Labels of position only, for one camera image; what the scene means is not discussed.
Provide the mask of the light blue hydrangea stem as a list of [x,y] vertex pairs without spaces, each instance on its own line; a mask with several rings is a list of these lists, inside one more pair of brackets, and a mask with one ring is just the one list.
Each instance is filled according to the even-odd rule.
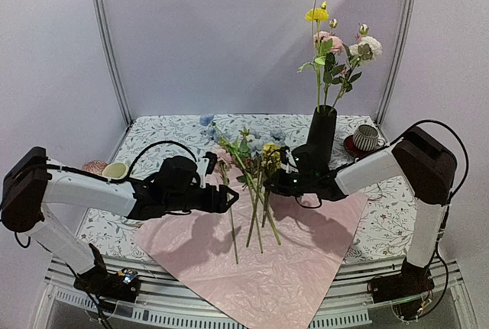
[[246,139],[250,151],[252,153],[260,153],[263,147],[268,143],[273,143],[279,147],[284,146],[286,135],[282,130],[274,128],[264,132],[250,131]]

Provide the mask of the pink wrapping paper sheet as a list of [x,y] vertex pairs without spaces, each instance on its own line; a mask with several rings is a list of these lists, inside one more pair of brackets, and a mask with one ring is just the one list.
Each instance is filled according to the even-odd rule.
[[251,197],[229,172],[239,193],[232,206],[239,264],[235,263],[228,212],[193,211],[145,222],[133,241],[169,274],[218,310],[249,328],[305,328],[319,310],[367,204],[355,193],[339,202],[301,202],[272,196],[270,209],[278,246],[269,224],[246,247]]

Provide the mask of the white rose stem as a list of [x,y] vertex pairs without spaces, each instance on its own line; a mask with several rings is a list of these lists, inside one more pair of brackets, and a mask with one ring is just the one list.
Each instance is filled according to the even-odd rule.
[[379,40],[368,34],[370,28],[361,24],[356,35],[356,42],[345,44],[341,39],[334,39],[332,68],[329,70],[331,85],[339,87],[331,107],[336,108],[339,100],[353,89],[353,84],[361,78],[364,65],[374,62],[383,53]]

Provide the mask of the yellow poppy flower stem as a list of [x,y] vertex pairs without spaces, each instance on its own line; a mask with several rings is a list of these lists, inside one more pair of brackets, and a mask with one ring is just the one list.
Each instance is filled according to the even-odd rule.
[[304,63],[298,69],[299,73],[306,69],[314,70],[316,78],[316,112],[319,112],[321,105],[322,68],[325,65],[327,53],[332,48],[332,44],[322,43],[321,35],[321,25],[329,19],[327,6],[327,0],[313,0],[313,7],[305,13],[305,20],[311,24],[313,59]]

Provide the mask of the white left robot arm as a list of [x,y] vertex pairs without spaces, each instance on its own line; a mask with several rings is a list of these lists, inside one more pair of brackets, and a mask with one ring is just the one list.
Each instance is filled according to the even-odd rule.
[[1,221],[61,258],[76,274],[84,274],[96,293],[105,294],[114,279],[101,267],[99,253],[76,238],[49,206],[96,208],[135,221],[193,210],[226,213],[239,194],[206,181],[216,163],[211,152],[200,159],[173,156],[145,179],[115,179],[63,165],[49,158],[43,147],[34,147],[3,179]]

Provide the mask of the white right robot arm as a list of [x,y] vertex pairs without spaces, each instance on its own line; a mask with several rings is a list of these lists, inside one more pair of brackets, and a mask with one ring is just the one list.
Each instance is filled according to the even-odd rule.
[[297,198],[314,194],[321,201],[337,202],[370,185],[400,177],[413,196],[416,220],[406,254],[411,266],[396,277],[394,285],[401,295],[412,295],[423,285],[425,275],[420,268],[432,261],[457,190],[453,183],[458,161],[451,150],[415,123],[390,144],[326,173],[309,156],[293,151],[289,157],[293,162],[283,160],[265,181],[267,191]]

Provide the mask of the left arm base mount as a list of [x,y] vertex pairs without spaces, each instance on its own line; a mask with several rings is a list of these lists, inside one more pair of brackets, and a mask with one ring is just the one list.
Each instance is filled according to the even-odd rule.
[[110,273],[99,250],[93,244],[89,247],[94,255],[94,267],[86,273],[76,274],[73,287],[97,297],[135,303],[141,287],[138,272],[124,268]]

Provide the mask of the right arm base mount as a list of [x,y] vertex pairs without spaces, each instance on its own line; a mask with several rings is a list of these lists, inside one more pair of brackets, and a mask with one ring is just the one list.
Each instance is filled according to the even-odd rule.
[[395,315],[405,321],[413,321],[423,313],[423,306],[434,288],[428,266],[418,267],[404,260],[400,273],[375,276],[368,282],[367,291],[374,303],[399,300],[394,305]]

